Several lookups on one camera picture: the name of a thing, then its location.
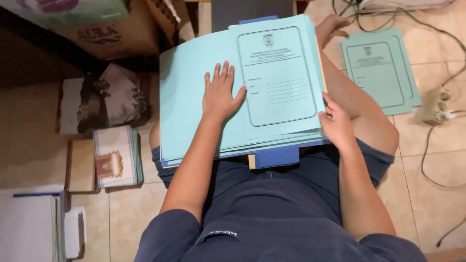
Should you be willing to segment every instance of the hand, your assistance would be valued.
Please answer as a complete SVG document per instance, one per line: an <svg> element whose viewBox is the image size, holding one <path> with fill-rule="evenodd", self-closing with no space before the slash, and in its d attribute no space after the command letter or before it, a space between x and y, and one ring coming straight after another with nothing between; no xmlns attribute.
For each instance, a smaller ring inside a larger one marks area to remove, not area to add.
<svg viewBox="0 0 466 262"><path fill-rule="evenodd" d="M220 63L217 63L213 72L212 83L210 83L209 72L204 76L206 90L202 99L202 117L222 123L240 106L246 95L246 86L242 86L235 99L232 99L234 66L231 66L228 70L228 61L225 61L221 75L219 75L219 71Z"/></svg>
<svg viewBox="0 0 466 262"><path fill-rule="evenodd" d="M319 112L319 120L327 138L340 151L357 145L348 113L336 104L327 93L322 92L322 97L327 101L328 106L325 107L327 114Z"/></svg>

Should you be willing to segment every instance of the tile floor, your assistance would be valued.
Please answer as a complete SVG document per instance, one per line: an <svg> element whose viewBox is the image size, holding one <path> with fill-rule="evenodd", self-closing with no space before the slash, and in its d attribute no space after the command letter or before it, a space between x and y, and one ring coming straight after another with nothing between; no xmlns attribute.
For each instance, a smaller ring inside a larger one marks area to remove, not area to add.
<svg viewBox="0 0 466 262"><path fill-rule="evenodd" d="M314 0L306 13L318 24L332 12L329 3L328 0ZM415 15L466 42L466 28L461 27L466 22L466 0L458 0L444 10ZM361 23L365 28L374 28L385 19L369 17ZM403 31L421 95L445 80L447 66L454 72L463 65L463 54L449 39L441 37L443 48L432 32L403 16L397 17L394 26ZM345 31L351 34L359 29L351 25ZM342 39L335 37L325 53L345 70L339 45ZM72 205L85 206L87 211L88 243L82 261L131 261L142 231L160 209L166 190L151 161L148 144L151 125L158 120L157 83L155 75L151 93L154 118L139 129L145 184L139 189L111 189L72 196ZM465 84L466 73L448 88L458 94ZM59 86L59 83L51 83L0 90L0 189L64 181L66 141L54 133ZM466 108L466 94L455 106ZM440 248L435 248L439 237L466 215L466 191L464 188L442 190L422 177L420 162L429 126L415 118L416 111L388 117L400 132L400 147L395 163L378 188L379 195L397 234L413 241L424 252L466 247L465 224L450 234ZM466 182L465 130L466 118L454 119L434 129L425 163L425 171L432 179L447 185Z"/></svg>

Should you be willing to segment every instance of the person's left hand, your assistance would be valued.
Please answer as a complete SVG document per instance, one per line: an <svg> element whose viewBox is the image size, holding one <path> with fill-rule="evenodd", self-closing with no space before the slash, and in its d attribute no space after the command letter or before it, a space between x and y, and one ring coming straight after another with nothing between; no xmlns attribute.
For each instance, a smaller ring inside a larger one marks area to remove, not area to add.
<svg viewBox="0 0 466 262"><path fill-rule="evenodd" d="M215 65L212 83L209 72L204 76L206 89L202 99L202 117L220 121L220 123L235 112L246 95L246 86L242 86L235 99L232 99L234 66L228 70L228 65L228 61L225 61L221 74L219 74L220 63Z"/></svg>

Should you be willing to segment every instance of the logo emblem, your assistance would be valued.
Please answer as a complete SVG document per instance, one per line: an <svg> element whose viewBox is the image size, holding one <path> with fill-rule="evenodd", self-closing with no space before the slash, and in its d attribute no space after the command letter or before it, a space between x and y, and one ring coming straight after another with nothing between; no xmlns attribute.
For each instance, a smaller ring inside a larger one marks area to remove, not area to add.
<svg viewBox="0 0 466 262"><path fill-rule="evenodd" d="M366 55L371 55L372 49L370 49L370 47L364 47L364 52L366 53Z"/></svg>
<svg viewBox="0 0 466 262"><path fill-rule="evenodd" d="M264 35L264 45L266 47L271 47L274 45L274 36L272 34Z"/></svg>

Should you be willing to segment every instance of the person's right hand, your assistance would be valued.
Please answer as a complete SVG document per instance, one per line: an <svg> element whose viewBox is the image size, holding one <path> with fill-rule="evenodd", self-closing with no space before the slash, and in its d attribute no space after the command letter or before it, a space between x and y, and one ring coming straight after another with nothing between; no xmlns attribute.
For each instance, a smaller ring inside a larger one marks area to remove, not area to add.
<svg viewBox="0 0 466 262"><path fill-rule="evenodd" d="M322 97L327 101L328 106L325 107L327 113L319 112L319 120L327 138L340 151L357 145L348 113L335 103L327 93L322 92Z"/></svg>

